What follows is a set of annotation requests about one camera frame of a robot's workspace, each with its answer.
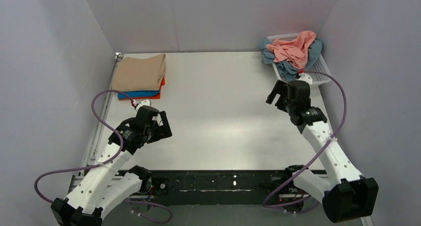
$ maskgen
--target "teal cloth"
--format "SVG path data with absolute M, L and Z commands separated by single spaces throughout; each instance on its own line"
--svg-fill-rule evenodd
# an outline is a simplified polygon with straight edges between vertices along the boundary
M 259 43 L 258 48 L 262 53 L 262 63 L 272 64 L 274 63 L 275 55 L 266 49 L 267 44 L 272 44 L 272 42 L 268 38 L 265 38 Z M 311 43 L 311 45 L 308 48 L 307 64 L 304 67 L 306 71 L 311 69 L 311 67 L 317 62 L 320 53 L 322 52 L 322 48 L 323 43 L 318 39 L 315 39 L 313 43 Z M 295 69 L 291 63 L 287 61 L 282 61 L 275 63 L 275 65 L 278 69 L 279 74 L 285 76 L 286 81 L 292 81 L 296 79 L 295 75 L 298 72 L 298 70 Z

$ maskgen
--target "white wall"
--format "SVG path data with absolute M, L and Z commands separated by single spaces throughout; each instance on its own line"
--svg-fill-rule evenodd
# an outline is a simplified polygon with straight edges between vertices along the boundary
M 113 51 L 86 0 L 0 0 L 0 60 L 1 225 L 57 225 L 33 183 L 80 166 Z M 41 191 L 63 197 L 70 179 L 47 177 Z
M 321 31 L 326 62 L 348 97 L 339 138 L 379 184 L 376 226 L 421 225 L 420 2 L 338 0 Z M 341 95 L 330 83 L 323 96 L 337 126 Z
M 87 0 L 115 51 L 250 51 L 264 37 L 319 32 L 336 0 Z

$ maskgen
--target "gray floor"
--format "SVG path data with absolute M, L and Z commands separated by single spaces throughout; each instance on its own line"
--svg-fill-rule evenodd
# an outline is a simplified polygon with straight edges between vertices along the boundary
M 262 209 L 259 205 L 186 205 L 171 206 L 172 221 L 166 226 L 361 226 L 361 220 L 334 224 L 325 216 L 321 206 L 299 216 Z M 159 220 L 168 217 L 162 209 L 152 208 L 148 215 Z M 116 207 L 104 220 L 103 226 L 156 226 L 131 214 L 130 205 Z

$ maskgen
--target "blue folded cloth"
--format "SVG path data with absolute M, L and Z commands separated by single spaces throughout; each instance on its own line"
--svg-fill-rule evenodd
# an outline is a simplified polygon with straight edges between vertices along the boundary
M 263 39 L 259 45 L 257 46 L 262 53 L 262 63 L 263 64 L 272 64 L 275 60 L 275 55 L 266 49 L 267 44 L 272 44 L 272 42 L 265 38 Z M 309 70 L 319 59 L 320 53 L 322 52 L 323 43 L 322 41 L 315 39 L 313 43 L 308 47 L 308 59 L 307 64 L 305 65 L 304 69 L 307 71 Z M 285 76 L 286 81 L 295 80 L 295 74 L 298 72 L 291 63 L 287 61 L 277 62 L 275 63 L 278 72 L 280 75 Z
M 138 98 L 138 97 L 152 97 L 159 94 L 160 92 L 161 90 L 143 90 L 143 91 L 130 91 L 130 92 L 125 92 L 125 93 L 132 98 Z M 118 98 L 122 99 L 122 98 L 127 98 L 127 97 L 119 93 Z

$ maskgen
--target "pink cloth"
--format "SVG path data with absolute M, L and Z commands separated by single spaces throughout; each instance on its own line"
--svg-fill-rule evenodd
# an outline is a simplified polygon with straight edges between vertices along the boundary
M 287 61 L 297 70 L 302 70 L 307 64 L 308 47 L 314 39 L 316 39 L 316 33 L 303 31 L 292 41 L 283 41 L 278 38 L 272 45 L 266 45 L 266 49 L 274 53 L 275 62 Z

